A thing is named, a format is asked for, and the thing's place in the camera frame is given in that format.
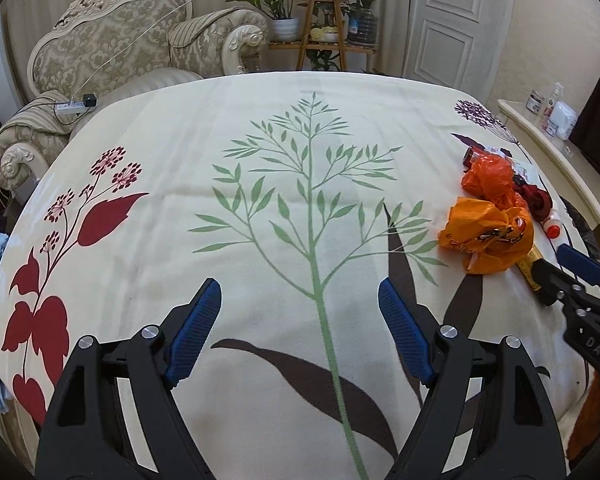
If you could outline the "white detergent bottle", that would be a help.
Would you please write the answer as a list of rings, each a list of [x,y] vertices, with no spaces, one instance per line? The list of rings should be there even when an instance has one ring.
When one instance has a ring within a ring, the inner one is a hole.
[[[550,136],[567,141],[576,124],[578,114],[564,101],[557,101],[546,125],[546,132]]]

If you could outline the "white power strip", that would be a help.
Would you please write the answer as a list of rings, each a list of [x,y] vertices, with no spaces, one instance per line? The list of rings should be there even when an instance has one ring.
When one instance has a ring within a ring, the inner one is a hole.
[[[54,112],[59,116],[81,115],[97,105],[97,98],[93,93],[87,93],[77,101],[60,102],[54,105]]]

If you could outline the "dark red satin cloth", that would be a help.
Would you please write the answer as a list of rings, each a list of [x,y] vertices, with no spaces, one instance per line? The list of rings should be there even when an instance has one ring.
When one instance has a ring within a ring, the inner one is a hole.
[[[546,191],[534,184],[528,183],[519,174],[513,177],[514,189],[526,202],[532,218],[543,223],[550,216],[553,209],[553,200]]]

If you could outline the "small dark jar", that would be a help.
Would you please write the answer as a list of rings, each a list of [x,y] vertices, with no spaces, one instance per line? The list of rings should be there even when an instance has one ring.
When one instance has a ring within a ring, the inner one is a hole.
[[[533,115],[539,115],[543,108],[544,96],[540,92],[531,90],[526,101],[526,110]]]

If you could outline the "white panel door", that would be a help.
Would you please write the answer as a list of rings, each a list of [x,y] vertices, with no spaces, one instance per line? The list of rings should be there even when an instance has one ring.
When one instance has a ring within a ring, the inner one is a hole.
[[[490,96],[515,0],[411,0],[403,76]]]

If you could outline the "floral cream tablecloth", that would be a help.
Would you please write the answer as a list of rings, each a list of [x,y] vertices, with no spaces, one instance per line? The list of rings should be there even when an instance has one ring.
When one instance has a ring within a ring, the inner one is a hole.
[[[426,391],[377,305],[385,278],[466,335],[521,339],[562,434],[591,376],[517,269],[438,244],[471,144],[531,157],[463,92],[269,73],[91,114],[24,207],[0,265],[0,378],[42,420],[79,338],[133,336],[207,278],[221,312],[174,391],[220,479],[380,479]]]

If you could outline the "white paper envelope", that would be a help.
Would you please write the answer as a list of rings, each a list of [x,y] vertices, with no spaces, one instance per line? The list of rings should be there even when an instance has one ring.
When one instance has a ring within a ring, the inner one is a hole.
[[[527,183],[534,185],[541,183],[538,170],[536,170],[535,166],[526,162],[514,162],[513,167],[516,176],[523,178]]]

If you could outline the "cream ornate sofa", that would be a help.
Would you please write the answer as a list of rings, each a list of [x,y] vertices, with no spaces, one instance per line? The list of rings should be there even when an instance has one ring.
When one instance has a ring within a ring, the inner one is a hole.
[[[193,0],[74,0],[34,46],[33,100],[0,129],[0,188],[46,173],[102,108],[174,84],[254,72],[268,43],[259,12],[193,14]],[[93,93],[97,105],[59,116],[54,105]]]

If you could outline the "orange printed wrapper bag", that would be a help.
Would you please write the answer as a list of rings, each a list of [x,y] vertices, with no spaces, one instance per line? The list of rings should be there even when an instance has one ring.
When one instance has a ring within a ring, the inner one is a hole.
[[[464,255],[467,274],[501,273],[533,247],[534,226],[524,207],[498,209],[494,203],[459,197],[438,234],[438,245]]]

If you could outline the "orange plastic bag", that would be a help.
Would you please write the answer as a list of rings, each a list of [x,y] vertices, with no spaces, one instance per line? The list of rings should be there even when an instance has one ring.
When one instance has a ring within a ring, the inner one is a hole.
[[[526,201],[515,190],[512,165],[498,155],[478,155],[460,180],[460,185],[469,195],[487,200],[498,209],[527,208]]]

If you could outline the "red can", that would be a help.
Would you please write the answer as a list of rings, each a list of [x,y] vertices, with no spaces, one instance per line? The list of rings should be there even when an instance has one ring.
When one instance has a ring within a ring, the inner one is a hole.
[[[472,164],[486,153],[478,148],[472,148],[471,146],[465,152],[463,157],[463,166],[466,170],[470,169]]]

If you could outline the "red white snack packet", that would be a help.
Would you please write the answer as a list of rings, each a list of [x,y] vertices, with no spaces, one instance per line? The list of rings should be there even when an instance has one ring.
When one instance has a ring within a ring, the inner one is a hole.
[[[484,150],[489,154],[506,159],[510,163],[510,166],[512,166],[514,174],[518,174],[518,176],[525,179],[528,178],[527,167],[522,162],[517,162],[510,151],[507,151],[505,148],[494,148],[494,146],[486,146]]]

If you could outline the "wooden plant stand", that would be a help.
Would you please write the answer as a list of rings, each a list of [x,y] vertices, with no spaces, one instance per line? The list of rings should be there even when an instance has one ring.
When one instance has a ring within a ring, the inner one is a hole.
[[[270,50],[289,50],[297,53],[296,70],[302,70],[306,60],[317,62],[321,68],[337,67],[348,70],[348,54],[365,56],[365,73],[373,71],[376,48],[355,44],[348,39],[347,0],[302,0],[304,20],[299,38],[294,41],[272,40]]]

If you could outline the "white bottle red cap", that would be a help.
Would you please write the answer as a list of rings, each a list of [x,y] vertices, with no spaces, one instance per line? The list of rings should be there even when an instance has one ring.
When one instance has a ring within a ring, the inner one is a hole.
[[[562,235],[562,218],[555,208],[550,210],[546,219],[542,222],[543,231],[549,240],[557,240]]]

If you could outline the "cream tv cabinet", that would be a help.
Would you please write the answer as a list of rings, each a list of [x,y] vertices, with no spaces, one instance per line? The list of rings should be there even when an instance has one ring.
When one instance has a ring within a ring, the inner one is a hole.
[[[575,206],[600,245],[600,175],[570,141],[548,136],[524,103],[498,100],[498,116],[557,193]]]

